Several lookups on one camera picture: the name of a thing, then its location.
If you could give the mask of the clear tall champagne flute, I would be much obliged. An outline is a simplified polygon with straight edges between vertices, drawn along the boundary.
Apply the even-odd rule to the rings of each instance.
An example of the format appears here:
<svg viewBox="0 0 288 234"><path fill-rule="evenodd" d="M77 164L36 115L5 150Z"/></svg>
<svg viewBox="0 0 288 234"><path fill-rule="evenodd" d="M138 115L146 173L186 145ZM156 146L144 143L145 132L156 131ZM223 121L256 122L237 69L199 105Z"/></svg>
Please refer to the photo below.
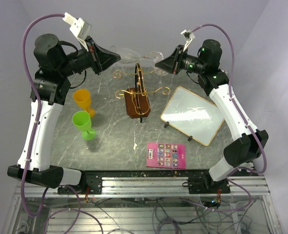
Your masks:
<svg viewBox="0 0 288 234"><path fill-rule="evenodd" d="M140 55L138 52L129 49L129 48L122 48L111 46L110 51L120 55L120 60L118 63L126 65L126 64L133 64L136 62L142 63L144 62L149 63L149 66L154 67L155 64L161 61L164 57L163 54L159 51L153 51L146 55Z"/></svg>

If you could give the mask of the orange plastic goblet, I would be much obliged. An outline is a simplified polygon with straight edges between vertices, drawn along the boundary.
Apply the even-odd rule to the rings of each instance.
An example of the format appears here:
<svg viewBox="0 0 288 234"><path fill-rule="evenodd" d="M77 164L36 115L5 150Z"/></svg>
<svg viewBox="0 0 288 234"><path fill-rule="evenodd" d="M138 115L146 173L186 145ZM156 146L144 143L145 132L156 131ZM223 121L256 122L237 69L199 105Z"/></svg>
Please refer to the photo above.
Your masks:
<svg viewBox="0 0 288 234"><path fill-rule="evenodd" d="M91 108L92 99L90 92L87 89L78 89L73 94L73 99L76 104L84 111L86 111L90 118L95 115L95 110Z"/></svg>

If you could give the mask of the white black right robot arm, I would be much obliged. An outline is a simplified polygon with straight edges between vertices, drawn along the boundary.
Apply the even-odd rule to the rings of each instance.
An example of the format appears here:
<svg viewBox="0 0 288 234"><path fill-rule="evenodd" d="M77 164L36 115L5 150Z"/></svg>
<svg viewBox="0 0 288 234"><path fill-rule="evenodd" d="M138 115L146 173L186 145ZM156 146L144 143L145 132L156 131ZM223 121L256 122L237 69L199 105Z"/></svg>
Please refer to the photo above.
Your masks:
<svg viewBox="0 0 288 234"><path fill-rule="evenodd" d="M178 45L169 57L155 64L169 74L177 75L182 70L197 74L198 84L221 111L230 129L233 142L224 149L223 157L209 169L210 177L202 182L203 189L208 193L220 187L219 181L260 156L264 164L259 173L262 174L267 168L264 147L269 135L249 120L237 101L230 85L230 76L219 68L221 56L220 43L207 39L202 43L197 56L189 55L183 45Z"/></svg>

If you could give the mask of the clear wine glass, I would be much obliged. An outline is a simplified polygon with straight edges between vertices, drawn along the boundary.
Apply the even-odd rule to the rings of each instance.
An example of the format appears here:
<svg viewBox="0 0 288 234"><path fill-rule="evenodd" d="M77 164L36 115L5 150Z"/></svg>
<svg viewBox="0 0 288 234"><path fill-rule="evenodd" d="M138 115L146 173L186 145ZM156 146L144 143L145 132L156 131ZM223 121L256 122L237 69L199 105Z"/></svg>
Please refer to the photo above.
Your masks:
<svg viewBox="0 0 288 234"><path fill-rule="evenodd" d="M119 62L117 62L115 65L114 65L114 68L113 68L113 73L116 74L116 73L120 73L121 71L121 66L119 64Z"/></svg>
<svg viewBox="0 0 288 234"><path fill-rule="evenodd" d="M162 69L155 68L154 72L158 75L158 84L162 85L162 78L166 76L168 73Z"/></svg>

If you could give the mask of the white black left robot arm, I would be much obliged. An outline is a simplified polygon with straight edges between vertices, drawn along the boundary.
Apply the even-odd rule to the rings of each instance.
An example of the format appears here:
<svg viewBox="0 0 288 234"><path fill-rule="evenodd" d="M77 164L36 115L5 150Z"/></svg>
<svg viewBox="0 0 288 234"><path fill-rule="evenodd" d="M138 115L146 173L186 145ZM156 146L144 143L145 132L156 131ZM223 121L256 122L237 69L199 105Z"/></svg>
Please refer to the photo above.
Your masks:
<svg viewBox="0 0 288 234"><path fill-rule="evenodd" d="M66 54L62 47L70 43L56 35L44 34L36 39L34 56L39 70L31 80L35 90L30 94L30 125L19 161L8 167L9 177L52 189L70 185L77 194L87 189L85 172L50 163L55 126L71 86L68 77L88 68L99 75L121 59L119 54L98 46L90 36L85 42L87 48Z"/></svg>

